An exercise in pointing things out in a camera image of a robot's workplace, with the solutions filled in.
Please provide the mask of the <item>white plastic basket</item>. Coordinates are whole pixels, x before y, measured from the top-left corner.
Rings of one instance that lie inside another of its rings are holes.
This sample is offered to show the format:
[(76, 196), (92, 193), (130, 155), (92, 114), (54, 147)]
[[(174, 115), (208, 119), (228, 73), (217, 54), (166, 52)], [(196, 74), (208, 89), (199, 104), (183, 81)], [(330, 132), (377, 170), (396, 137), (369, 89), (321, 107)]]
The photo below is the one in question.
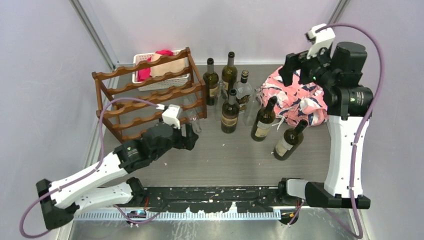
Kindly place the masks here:
[[(180, 51), (182, 51), (183, 49), (178, 49), (178, 50), (172, 50), (171, 52), (174, 55), (177, 55), (180, 53)], [(154, 52), (150, 52), (150, 53), (141, 53), (141, 54), (136, 54), (133, 57), (133, 63), (134, 65), (137, 65), (139, 62), (142, 61), (147, 61), (148, 59), (150, 59), (153, 56)], [(184, 58), (184, 64), (186, 67), (189, 66), (189, 61), (187, 58)], [(175, 86), (175, 87), (180, 87), (183, 86), (184, 84), (186, 84), (189, 81), (189, 77), (191, 75), (189, 73), (178, 76), (178, 77), (174, 77), (174, 78), (170, 78), (170, 79), (166, 79), (160, 82), (156, 82), (156, 83), (152, 83), (149, 85), (144, 85), (142, 87), (138, 87), (138, 90), (140, 92), (143, 91), (153, 91), (153, 90), (163, 90), (163, 89), (167, 89), (169, 87)], [(139, 81), (139, 74), (138, 71), (133, 72), (132, 73), (132, 83), (134, 84), (138, 84), (141, 83)]]

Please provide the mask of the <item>dark green bottle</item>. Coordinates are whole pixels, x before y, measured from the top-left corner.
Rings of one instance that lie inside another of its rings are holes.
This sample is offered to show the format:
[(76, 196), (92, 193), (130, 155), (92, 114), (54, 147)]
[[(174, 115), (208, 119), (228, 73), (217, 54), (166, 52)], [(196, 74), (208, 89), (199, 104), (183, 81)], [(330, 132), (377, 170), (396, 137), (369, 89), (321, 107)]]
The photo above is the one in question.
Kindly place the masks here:
[(214, 59), (210, 57), (207, 59), (206, 63), (206, 72), (203, 74), (202, 77), (206, 84), (206, 104), (208, 106), (214, 106), (215, 95), (218, 90), (219, 76), (215, 72)]
[(224, 82), (225, 90), (228, 92), (234, 87), (237, 81), (238, 70), (235, 66), (235, 53), (230, 51), (228, 53), (227, 64), (223, 67), (221, 72), (221, 79)]

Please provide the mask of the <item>dark green bottle far back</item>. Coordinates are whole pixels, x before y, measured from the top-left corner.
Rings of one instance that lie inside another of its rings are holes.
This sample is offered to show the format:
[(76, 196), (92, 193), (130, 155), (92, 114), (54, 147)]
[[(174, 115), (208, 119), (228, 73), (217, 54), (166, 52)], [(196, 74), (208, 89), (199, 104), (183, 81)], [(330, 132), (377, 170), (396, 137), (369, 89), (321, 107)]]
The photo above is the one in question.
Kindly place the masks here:
[(221, 72), (221, 79), (224, 82), (225, 90), (228, 92), (234, 87), (237, 81), (238, 70), (235, 66), (235, 53), (230, 51), (228, 53), (227, 64), (223, 67)]

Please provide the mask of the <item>wooden wine rack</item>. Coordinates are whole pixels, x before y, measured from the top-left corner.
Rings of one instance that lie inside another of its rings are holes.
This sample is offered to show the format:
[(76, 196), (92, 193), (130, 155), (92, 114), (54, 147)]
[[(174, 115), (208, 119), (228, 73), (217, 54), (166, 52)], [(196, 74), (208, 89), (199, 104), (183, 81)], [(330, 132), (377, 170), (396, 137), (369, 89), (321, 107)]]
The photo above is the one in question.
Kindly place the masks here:
[[(163, 76), (149, 77), (140, 83), (130, 82), (121, 88), (108, 88), (104, 84), (105, 80), (117, 78), (142, 69), (147, 69), (149, 67), (162, 65), (185, 58), (188, 59), (188, 66), (176, 73), (167, 72)], [(161, 91), (153, 91), (146, 96), (130, 98), (115, 97), (118, 94), (122, 94), (130, 90), (135, 90), (142, 86), (147, 86), (171, 78), (176, 78), (185, 74), (190, 74), (190, 77), (188, 82), (182, 86), (171, 86)], [(196, 107), (196, 109), (199, 110), (198, 116), (200, 119), (206, 119), (208, 117), (206, 83), (200, 76), (200, 72), (195, 64), (191, 54), (191, 49), (189, 47), (184, 48), (179, 52), (179, 54), (174, 56), (164, 55), (156, 61), (140, 61), (137, 65), (134, 66), (120, 66), (110, 73), (92, 72), (91, 75), (95, 82), (98, 107), (96, 115), (99, 121), (98, 126), (100, 128), (106, 127), (120, 143), (139, 138), (144, 133), (143, 131), (140, 131), (139, 133), (133, 135), (123, 135), (123, 130), (160, 119), (162, 114), (159, 111), (156, 111), (150, 116), (136, 117), (129, 123), (120, 122), (120, 117), (122, 115), (141, 110), (148, 106), (156, 107), (158, 104), (163, 104), (173, 99), (195, 95), (196, 102), (194, 104), (182, 104), (180, 107), (182, 107), (183, 111)]]

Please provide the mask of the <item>beige folded cloth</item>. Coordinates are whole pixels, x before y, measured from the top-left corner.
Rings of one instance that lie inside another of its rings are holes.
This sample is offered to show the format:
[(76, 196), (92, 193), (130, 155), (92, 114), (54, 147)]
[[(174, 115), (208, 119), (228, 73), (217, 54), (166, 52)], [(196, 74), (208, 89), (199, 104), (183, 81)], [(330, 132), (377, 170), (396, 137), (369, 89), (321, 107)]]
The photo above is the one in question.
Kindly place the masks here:
[[(169, 50), (163, 50), (163, 51), (157, 51), (155, 52), (151, 58), (150, 61), (154, 62), (158, 60), (161, 56), (174, 56), (174, 53)], [(181, 70), (183, 70), (186, 67), (185, 60), (184, 59), (178, 59), (174, 61), (170, 61), (164, 64), (156, 65), (153, 67), (150, 67), (148, 77), (161, 77), (164, 74), (168, 72), (177, 73)]]

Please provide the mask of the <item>dark bottle white label right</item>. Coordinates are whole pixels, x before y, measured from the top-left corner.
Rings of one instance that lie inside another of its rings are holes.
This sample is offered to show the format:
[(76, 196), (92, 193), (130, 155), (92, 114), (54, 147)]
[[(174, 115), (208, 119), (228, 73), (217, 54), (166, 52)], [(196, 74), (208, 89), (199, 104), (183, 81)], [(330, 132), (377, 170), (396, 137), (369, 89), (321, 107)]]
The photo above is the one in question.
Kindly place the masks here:
[(302, 119), (295, 127), (285, 130), (273, 150), (273, 156), (279, 161), (287, 160), (304, 140), (304, 130), (308, 121)]

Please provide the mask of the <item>clear glass bottle by cloth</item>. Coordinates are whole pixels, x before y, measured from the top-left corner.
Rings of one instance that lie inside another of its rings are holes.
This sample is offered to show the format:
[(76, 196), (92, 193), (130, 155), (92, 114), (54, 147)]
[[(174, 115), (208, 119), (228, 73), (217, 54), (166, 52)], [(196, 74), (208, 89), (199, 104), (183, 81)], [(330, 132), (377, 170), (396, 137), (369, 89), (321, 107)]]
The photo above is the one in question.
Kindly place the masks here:
[(251, 98), (246, 105), (244, 112), (243, 123), (247, 127), (254, 125), (258, 111), (262, 108), (262, 91), (260, 87), (256, 87), (253, 90)]

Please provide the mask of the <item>dark bottle brown label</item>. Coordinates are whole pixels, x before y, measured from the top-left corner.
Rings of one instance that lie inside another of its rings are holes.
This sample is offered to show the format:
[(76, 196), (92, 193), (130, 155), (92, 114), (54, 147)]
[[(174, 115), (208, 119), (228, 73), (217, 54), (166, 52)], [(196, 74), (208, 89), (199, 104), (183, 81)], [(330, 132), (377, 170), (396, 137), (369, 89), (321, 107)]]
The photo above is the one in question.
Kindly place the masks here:
[(228, 98), (222, 105), (221, 130), (226, 134), (233, 133), (237, 128), (240, 105), (237, 102), (236, 95), (237, 91), (230, 89)]

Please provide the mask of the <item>red cloth in basket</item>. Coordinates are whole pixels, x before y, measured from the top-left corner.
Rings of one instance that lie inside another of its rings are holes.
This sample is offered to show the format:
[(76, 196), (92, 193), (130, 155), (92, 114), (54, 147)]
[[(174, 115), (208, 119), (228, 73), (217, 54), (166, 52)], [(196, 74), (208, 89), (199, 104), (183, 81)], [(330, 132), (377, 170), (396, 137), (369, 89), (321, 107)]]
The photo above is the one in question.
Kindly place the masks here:
[[(157, 59), (158, 57), (160, 57), (162, 55), (173, 56), (174, 53), (171, 50), (163, 49), (163, 50), (158, 50), (155, 53), (151, 53), (150, 55), (143, 55), (143, 56), (140, 55), (139, 58), (136, 57), (136, 59), (139, 59), (141, 61), (151, 62), (153, 57), (155, 57), (155, 59)], [(148, 79), (149, 77), (151, 77), (151, 69), (150, 68), (141, 69), (141, 70), (137, 71), (136, 81), (137, 82), (143, 82), (146, 79)]]

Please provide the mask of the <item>aluminium frame rail front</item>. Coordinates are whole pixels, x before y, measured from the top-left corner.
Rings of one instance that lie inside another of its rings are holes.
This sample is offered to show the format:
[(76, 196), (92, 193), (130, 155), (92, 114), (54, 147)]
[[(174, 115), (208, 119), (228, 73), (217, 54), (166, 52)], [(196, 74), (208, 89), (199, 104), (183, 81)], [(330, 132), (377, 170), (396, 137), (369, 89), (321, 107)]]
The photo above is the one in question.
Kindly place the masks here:
[(297, 217), (295, 206), (277, 207), (271, 212), (237, 213), (236, 207), (231, 206), (228, 212), (205, 213), (200, 211), (185, 212), (153, 212), (146, 207), (119, 207), (118, 204), (108, 205), (75, 215), (74, 221), (222, 221), (222, 220), (279, 220), (283, 224), (294, 224)]

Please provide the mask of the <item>dark bottle cream label centre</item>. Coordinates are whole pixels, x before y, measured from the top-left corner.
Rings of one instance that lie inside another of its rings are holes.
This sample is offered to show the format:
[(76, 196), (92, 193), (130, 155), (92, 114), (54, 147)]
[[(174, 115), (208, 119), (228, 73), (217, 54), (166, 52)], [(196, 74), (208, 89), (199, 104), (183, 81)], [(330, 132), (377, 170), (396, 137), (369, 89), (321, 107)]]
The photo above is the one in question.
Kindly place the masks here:
[(254, 141), (261, 142), (267, 137), (271, 129), (272, 123), (275, 121), (276, 118), (274, 107), (277, 102), (277, 96), (272, 96), (268, 100), (266, 106), (262, 107), (257, 112), (255, 122), (250, 133), (250, 136)]

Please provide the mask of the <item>aluminium corner post right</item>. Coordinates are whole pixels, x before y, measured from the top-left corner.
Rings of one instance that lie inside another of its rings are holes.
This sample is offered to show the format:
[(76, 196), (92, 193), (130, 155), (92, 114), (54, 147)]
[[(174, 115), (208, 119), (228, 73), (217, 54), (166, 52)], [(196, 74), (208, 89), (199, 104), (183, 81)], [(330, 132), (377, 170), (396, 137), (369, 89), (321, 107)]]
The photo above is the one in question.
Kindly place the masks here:
[(327, 21), (327, 24), (329, 25), (338, 23), (350, 2), (351, 0), (339, 0), (331, 13), (329, 20)]

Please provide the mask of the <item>dark green bottle far left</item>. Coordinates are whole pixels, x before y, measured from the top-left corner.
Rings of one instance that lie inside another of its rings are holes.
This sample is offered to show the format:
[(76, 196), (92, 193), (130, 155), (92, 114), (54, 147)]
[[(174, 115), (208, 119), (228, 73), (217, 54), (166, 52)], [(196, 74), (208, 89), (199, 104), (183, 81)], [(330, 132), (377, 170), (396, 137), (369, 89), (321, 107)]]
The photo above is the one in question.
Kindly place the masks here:
[(218, 90), (219, 76), (215, 72), (214, 59), (210, 57), (207, 59), (206, 63), (206, 72), (203, 74), (202, 77), (206, 84), (206, 104), (208, 106), (214, 106), (215, 95)]

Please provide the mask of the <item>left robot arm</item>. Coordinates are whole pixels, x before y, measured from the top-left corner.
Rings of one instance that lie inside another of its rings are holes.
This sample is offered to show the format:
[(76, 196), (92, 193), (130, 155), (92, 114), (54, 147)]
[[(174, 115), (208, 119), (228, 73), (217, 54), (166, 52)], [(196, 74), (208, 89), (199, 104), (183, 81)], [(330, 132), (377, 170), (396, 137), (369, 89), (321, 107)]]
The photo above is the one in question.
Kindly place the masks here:
[(69, 177), (38, 181), (38, 196), (50, 194), (39, 202), (46, 229), (62, 227), (74, 216), (101, 207), (141, 206), (146, 200), (146, 193), (137, 178), (131, 177), (112, 187), (101, 186), (149, 166), (172, 148), (190, 151), (198, 138), (189, 123), (185, 125), (185, 134), (166, 123), (157, 123), (141, 138), (124, 142), (101, 161)]

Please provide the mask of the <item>clear bottle with dark cap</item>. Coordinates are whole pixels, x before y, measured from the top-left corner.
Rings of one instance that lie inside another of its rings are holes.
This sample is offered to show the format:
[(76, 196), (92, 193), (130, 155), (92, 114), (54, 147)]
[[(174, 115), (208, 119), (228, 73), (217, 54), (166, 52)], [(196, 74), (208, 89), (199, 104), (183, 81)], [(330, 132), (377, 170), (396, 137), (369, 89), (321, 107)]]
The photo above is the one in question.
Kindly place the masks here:
[(239, 104), (239, 114), (243, 113), (246, 110), (247, 104), (253, 93), (253, 88), (248, 82), (248, 77), (249, 71), (243, 70), (241, 72), (240, 81), (237, 81), (233, 86), (236, 90), (236, 101)]

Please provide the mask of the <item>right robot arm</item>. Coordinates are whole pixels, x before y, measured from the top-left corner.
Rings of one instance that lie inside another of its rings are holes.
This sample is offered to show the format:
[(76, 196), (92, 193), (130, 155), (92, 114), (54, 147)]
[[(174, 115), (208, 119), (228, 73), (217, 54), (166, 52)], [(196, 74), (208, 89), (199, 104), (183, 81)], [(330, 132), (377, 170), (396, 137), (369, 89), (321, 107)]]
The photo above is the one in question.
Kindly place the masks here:
[(307, 51), (290, 53), (279, 70), (285, 86), (293, 84), (293, 73), (300, 71), (299, 83), (314, 83), (324, 92), (329, 116), (330, 160), (324, 182), (284, 178), (277, 192), (283, 205), (297, 198), (317, 208), (369, 209), (371, 200), (362, 189), (361, 165), (365, 133), (372, 114), (374, 94), (360, 85), (367, 59), (366, 48), (343, 41), (320, 48), (316, 54)]

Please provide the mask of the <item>aluminium corner post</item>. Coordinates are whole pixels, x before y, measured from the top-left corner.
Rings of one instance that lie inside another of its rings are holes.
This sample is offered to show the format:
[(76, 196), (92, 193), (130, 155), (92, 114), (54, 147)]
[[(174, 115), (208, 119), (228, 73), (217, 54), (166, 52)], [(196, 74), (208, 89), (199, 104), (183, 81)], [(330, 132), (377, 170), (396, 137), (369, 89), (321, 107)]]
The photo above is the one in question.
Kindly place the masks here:
[(329, 25), (338, 23), (350, 2), (351, 0), (339, 0), (331, 13), (329, 20), (327, 21), (327, 24)]
[(101, 26), (98, 24), (98, 27), (96, 27), (96, 25), (93, 23), (93, 20), (95, 22), (97, 21), (97, 17), (93, 12), (92, 7), (89, 6), (88, 3), (86, 4), (86, 6), (84, 6), (81, 0), (70, 0), (69, 2), (74, 8), (75, 13), (81, 20), (82, 24), (84, 25), (86, 31), (88, 32), (88, 35), (90, 36), (93, 44), (102, 56), (106, 65), (111, 70), (114, 70), (120, 65), (120, 63), (117, 60), (115, 53), (113, 52), (112, 47), (110, 46), (110, 43), (107, 38), (105, 36), (102, 36), (102, 34), (104, 34), (104, 31)]

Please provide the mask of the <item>aluminium corner post left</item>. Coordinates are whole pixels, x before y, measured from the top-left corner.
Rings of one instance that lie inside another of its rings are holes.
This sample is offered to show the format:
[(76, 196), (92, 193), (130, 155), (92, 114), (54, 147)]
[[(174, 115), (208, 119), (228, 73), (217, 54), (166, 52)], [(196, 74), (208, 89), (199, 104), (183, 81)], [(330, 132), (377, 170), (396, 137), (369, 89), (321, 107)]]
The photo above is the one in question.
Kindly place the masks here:
[(88, 35), (90, 36), (93, 44), (102, 56), (106, 65), (111, 70), (114, 70), (120, 65), (120, 63), (117, 60), (115, 53), (113, 52), (112, 47), (110, 46), (110, 43), (107, 38), (105, 36), (102, 36), (102, 34), (104, 34), (104, 31), (101, 26), (98, 24), (98, 27), (96, 27), (96, 25), (93, 23), (93, 20), (95, 22), (97, 21), (97, 17), (93, 12), (92, 7), (89, 6), (88, 3), (86, 4), (86, 6), (84, 6), (81, 0), (70, 0), (69, 2), (74, 8), (75, 13), (81, 20), (82, 24), (84, 25), (86, 31), (88, 32)]

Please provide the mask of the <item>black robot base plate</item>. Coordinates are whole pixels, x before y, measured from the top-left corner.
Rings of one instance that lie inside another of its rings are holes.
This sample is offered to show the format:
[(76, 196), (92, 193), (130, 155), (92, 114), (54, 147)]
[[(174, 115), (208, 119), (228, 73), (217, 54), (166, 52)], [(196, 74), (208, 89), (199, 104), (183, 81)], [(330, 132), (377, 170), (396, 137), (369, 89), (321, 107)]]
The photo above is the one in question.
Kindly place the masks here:
[(152, 212), (270, 213), (274, 208), (299, 207), (305, 200), (286, 194), (282, 186), (149, 186), (120, 208), (146, 207)]

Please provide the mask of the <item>small clear glass bottle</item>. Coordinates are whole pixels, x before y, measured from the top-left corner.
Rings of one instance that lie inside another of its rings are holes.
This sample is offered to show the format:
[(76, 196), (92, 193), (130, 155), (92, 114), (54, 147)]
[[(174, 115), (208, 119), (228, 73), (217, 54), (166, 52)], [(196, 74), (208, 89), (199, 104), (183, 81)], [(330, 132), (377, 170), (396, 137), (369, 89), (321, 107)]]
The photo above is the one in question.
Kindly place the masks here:
[(221, 121), (223, 104), (225, 103), (227, 99), (228, 99), (228, 93), (226, 90), (226, 85), (223, 81), (219, 81), (218, 88), (214, 96), (215, 103), (214, 103), (214, 109), (213, 109), (214, 120), (217, 122)]

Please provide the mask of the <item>pink shark print cloth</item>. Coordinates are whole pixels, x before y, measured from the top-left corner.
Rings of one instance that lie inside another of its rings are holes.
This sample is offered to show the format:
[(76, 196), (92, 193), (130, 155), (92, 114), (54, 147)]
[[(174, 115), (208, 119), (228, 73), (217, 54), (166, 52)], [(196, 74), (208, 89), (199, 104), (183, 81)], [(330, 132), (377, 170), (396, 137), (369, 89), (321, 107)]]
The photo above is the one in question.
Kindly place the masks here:
[(300, 70), (292, 73), (292, 84), (285, 86), (278, 67), (260, 86), (259, 96), (264, 106), (271, 97), (277, 97), (273, 111), (281, 123), (296, 126), (306, 120), (308, 126), (318, 126), (329, 119), (324, 91), (315, 83), (300, 84)]

